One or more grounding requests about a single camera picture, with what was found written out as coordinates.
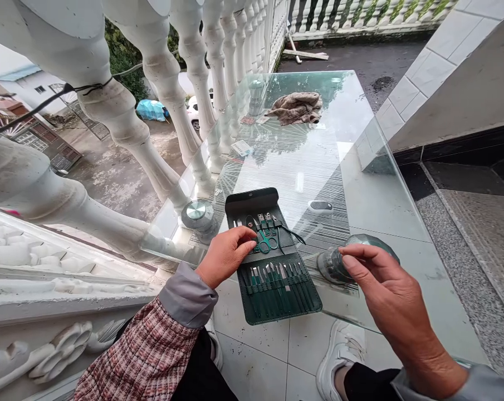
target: person's left hand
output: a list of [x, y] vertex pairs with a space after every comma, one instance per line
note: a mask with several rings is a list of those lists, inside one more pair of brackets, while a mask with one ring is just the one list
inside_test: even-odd
[[245, 226], [220, 233], [211, 241], [207, 255], [196, 269], [196, 274], [212, 289], [229, 278], [242, 260], [257, 245], [257, 234]]

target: wooden plank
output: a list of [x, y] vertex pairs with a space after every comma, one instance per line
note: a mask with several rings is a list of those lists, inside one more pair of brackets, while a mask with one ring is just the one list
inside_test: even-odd
[[309, 57], [309, 58], [318, 58], [319, 60], [328, 60], [330, 56], [324, 53], [308, 53], [308, 52], [301, 52], [301, 51], [295, 51], [295, 50], [288, 50], [284, 49], [283, 54], [288, 54], [288, 55], [293, 55], [293, 56], [300, 56], [300, 57]]

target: glass tabletop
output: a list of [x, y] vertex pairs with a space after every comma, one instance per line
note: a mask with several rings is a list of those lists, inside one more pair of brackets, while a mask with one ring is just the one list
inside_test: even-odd
[[[319, 93], [318, 124], [282, 126], [276, 117], [261, 118], [293, 92]], [[239, 141], [250, 154], [239, 154]], [[323, 312], [378, 331], [358, 286], [331, 283], [317, 268], [318, 255], [350, 235], [378, 237], [419, 281], [432, 325], [449, 352], [487, 361], [354, 71], [248, 75], [141, 248], [197, 266], [209, 240], [236, 224], [226, 219], [226, 198], [267, 187], [277, 189], [288, 228], [305, 240], [295, 243]], [[311, 202], [326, 202], [332, 210], [317, 210]]]

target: cloth rag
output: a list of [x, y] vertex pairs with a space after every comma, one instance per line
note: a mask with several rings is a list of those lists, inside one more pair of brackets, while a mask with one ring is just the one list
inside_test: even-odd
[[294, 92], [274, 102], [266, 116], [277, 116], [280, 125], [318, 123], [322, 99], [317, 92]]

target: green scissors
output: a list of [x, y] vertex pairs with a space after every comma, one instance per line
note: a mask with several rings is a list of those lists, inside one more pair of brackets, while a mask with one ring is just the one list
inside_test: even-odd
[[273, 249], [278, 249], [277, 239], [272, 238], [272, 237], [268, 237], [268, 238], [265, 237], [265, 235], [263, 234], [263, 230], [259, 230], [258, 234], [260, 234], [261, 237], [263, 238], [263, 240], [259, 241], [257, 244], [257, 246], [259, 247], [259, 250], [262, 253], [269, 253]]

